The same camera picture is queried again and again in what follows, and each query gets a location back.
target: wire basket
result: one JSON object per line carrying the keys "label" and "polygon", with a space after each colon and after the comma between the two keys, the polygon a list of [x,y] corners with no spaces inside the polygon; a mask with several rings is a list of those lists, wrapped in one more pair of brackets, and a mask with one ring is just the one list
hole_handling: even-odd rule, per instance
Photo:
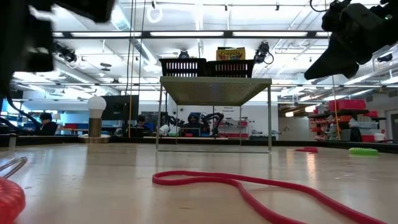
{"label": "wire basket", "polygon": [[209,77],[251,78],[254,60],[225,60],[207,62]]}
{"label": "wire basket", "polygon": [[205,77],[205,58],[162,58],[163,76],[167,77]]}

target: red coiled object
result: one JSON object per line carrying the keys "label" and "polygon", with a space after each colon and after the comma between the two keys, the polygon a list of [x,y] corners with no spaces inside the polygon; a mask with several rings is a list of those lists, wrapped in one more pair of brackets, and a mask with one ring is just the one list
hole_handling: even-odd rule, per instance
{"label": "red coiled object", "polygon": [[10,224],[25,208],[24,190],[0,177],[0,224]]}
{"label": "red coiled object", "polygon": [[[186,179],[177,179],[177,180],[165,180],[161,179],[161,177],[166,177],[170,175],[188,175],[194,176]],[[257,184],[266,184],[266,185],[273,185],[278,187],[283,187],[286,189],[293,189],[304,192],[306,194],[315,197],[320,203],[332,208],[336,212],[346,216],[347,218],[355,221],[357,223],[366,223],[366,224],[385,224],[384,222],[377,220],[375,218],[369,217],[365,214],[357,212],[333,199],[327,197],[326,195],[322,194],[321,192],[312,189],[310,187],[300,185],[300,184],[293,184],[288,182],[276,181],[276,180],[267,180],[267,179],[260,179],[254,177],[246,177],[243,175],[234,175],[234,174],[224,174],[224,173],[211,173],[211,172],[195,172],[195,171],[184,171],[184,170],[173,170],[167,172],[160,172],[154,174],[152,176],[152,181],[155,184],[160,185],[184,185],[184,184],[192,184],[198,182],[217,182],[223,184],[229,184],[235,186],[239,189],[239,193],[242,195],[243,199],[252,206],[255,211],[260,214],[263,218],[268,220],[271,223],[277,224],[303,224],[303,222],[293,220],[291,218],[287,218],[283,215],[279,215],[278,213],[269,210],[265,206],[263,206],[260,202],[258,202],[249,192],[247,192],[243,185],[236,181],[246,181],[251,183]]]}

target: ceiling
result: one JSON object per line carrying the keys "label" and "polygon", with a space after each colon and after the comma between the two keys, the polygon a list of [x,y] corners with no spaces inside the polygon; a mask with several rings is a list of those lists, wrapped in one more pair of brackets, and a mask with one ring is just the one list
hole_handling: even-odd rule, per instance
{"label": "ceiling", "polygon": [[[280,8],[276,10],[276,2],[279,2]],[[314,6],[318,9],[324,9],[324,0],[314,0]],[[376,5],[378,0],[352,1],[361,2],[367,7]],[[54,7],[54,14],[42,14],[35,12],[37,17],[47,17],[53,20],[55,32],[70,31],[118,31],[117,26],[120,21],[126,24],[123,26],[131,27],[137,32],[142,30],[321,30],[322,15],[313,11],[308,0],[268,0],[268,1],[250,1],[250,0],[164,0],[156,1],[156,9],[152,8],[151,1],[137,0],[119,0],[114,8],[112,21],[107,24],[95,24],[94,22],[69,12],[61,7]],[[217,47],[245,47],[246,57],[253,58],[258,45],[265,41],[264,39],[143,39],[133,40],[130,46],[127,39],[62,39],[57,40],[61,45],[71,50],[76,50],[77,56],[83,61],[78,65],[67,65],[64,60],[57,58],[56,67],[59,69],[60,77],[57,80],[47,79],[48,82],[60,83],[109,83],[117,79],[121,83],[127,83],[127,64],[128,76],[133,77],[133,83],[158,83],[162,75],[160,58],[175,58],[181,50],[188,50],[191,57],[205,57],[207,61],[215,60]],[[253,70],[253,77],[272,78],[273,83],[280,84],[310,84],[303,77],[303,72],[316,61],[322,52],[328,47],[328,41],[325,39],[269,39],[271,52],[275,60],[271,65],[256,65]],[[144,53],[134,48],[133,45],[142,44]],[[372,62],[363,65],[354,77],[363,77],[372,73],[374,70],[395,64],[397,60],[389,63]],[[111,64],[109,72],[101,69],[101,63]],[[395,76],[395,70],[382,72],[380,74],[370,75],[358,82],[374,83],[378,85],[381,82],[391,79]],[[23,76],[17,78],[19,82],[27,82]],[[347,83],[349,80],[342,75],[335,75],[334,82],[337,85]],[[37,80],[29,79],[29,82],[43,82],[42,78]],[[333,80],[327,78],[318,82],[318,84],[332,84]],[[16,86],[22,90],[35,90],[28,86]],[[77,91],[88,93],[86,97],[94,94],[118,94],[126,89],[125,86],[112,87],[70,87],[58,86],[58,88],[48,88],[39,86],[44,91],[53,91],[55,95],[62,95],[62,90],[71,88]],[[133,86],[133,90],[156,91],[157,86]],[[305,88],[273,88],[272,91],[281,92],[281,99],[294,98],[292,95],[300,97],[316,95],[325,89],[305,89]]]}

